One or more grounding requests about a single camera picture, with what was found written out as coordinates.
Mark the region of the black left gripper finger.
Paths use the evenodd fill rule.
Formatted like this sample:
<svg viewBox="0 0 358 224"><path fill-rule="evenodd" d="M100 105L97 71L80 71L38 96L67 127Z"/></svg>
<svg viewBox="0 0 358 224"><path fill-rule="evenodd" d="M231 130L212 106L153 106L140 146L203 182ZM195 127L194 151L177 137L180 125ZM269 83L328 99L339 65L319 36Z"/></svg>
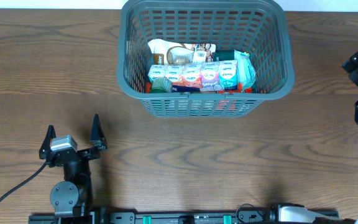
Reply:
<svg viewBox="0 0 358 224"><path fill-rule="evenodd" d="M49 125L47 129L46 136L43 140L43 143L39 149L39 158L46 159L51 150L52 139L56 138L55 129L53 125Z"/></svg>
<svg viewBox="0 0 358 224"><path fill-rule="evenodd" d="M108 149L108 143L103 133L98 114L94 115L94 120L91 128L91 135L89 140L93 143L93 146L98 150Z"/></svg>

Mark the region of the green lid jar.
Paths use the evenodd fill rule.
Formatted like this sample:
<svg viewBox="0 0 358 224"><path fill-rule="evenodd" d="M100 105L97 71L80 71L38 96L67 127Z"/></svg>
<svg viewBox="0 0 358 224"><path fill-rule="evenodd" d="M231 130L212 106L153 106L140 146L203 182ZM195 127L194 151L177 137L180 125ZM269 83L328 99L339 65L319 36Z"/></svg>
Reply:
<svg viewBox="0 0 358 224"><path fill-rule="evenodd" d="M156 78L151 85L150 93L171 93L172 82L165 77Z"/></svg>

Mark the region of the beige brown snack pouch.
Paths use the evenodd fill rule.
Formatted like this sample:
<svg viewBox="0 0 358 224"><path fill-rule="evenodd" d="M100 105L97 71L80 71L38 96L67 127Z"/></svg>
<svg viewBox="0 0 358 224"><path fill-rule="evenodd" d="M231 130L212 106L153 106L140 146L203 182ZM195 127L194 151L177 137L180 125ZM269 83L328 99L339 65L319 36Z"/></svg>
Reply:
<svg viewBox="0 0 358 224"><path fill-rule="evenodd" d="M148 46L154 63L158 65L212 62L216 51L215 44L181 44L163 39L153 39Z"/></svg>

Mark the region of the white tissue multipack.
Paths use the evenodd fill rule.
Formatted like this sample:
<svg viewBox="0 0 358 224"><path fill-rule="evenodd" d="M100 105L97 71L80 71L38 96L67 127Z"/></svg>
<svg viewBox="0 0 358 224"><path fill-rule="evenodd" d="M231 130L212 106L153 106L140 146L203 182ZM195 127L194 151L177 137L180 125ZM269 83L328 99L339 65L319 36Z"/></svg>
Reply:
<svg viewBox="0 0 358 224"><path fill-rule="evenodd" d="M237 60L152 65L148 76L151 82L164 77L170 80L172 85L198 88L200 91L230 90L238 86L237 66Z"/></svg>

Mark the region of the green Nescafe coffee bag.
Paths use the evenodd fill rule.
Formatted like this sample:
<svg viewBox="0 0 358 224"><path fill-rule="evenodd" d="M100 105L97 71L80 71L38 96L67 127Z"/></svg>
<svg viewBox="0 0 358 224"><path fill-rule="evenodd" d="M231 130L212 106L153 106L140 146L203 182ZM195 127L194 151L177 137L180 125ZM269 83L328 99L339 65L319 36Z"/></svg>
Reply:
<svg viewBox="0 0 358 224"><path fill-rule="evenodd" d="M251 93L252 87L243 90L237 76L237 60L234 59L235 50L218 50L213 61L219 63L219 83L224 91Z"/></svg>

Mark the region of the pale green wipes packet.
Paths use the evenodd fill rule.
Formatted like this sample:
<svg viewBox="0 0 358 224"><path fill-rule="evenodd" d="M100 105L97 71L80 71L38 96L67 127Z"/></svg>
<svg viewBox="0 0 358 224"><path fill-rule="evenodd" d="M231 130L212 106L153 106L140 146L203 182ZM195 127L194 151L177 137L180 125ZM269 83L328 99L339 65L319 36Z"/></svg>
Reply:
<svg viewBox="0 0 358 224"><path fill-rule="evenodd" d="M242 89L251 88L256 81L256 74L250 54L235 50L234 59L237 60L237 76Z"/></svg>

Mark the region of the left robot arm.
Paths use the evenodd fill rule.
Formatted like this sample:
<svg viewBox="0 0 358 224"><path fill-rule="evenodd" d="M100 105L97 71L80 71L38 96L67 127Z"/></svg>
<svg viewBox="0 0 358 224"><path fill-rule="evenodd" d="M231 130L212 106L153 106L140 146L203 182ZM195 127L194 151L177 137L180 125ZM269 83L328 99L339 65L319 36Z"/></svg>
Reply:
<svg viewBox="0 0 358 224"><path fill-rule="evenodd" d="M94 116L89 140L93 146L79 150L73 137L58 137L54 127L48 127L39 158L50 168L61 167L64 174L64 181L57 183L50 193L56 219L83 217L90 213L93 203L90 161L99 159L101 152L108 149L98 114Z"/></svg>

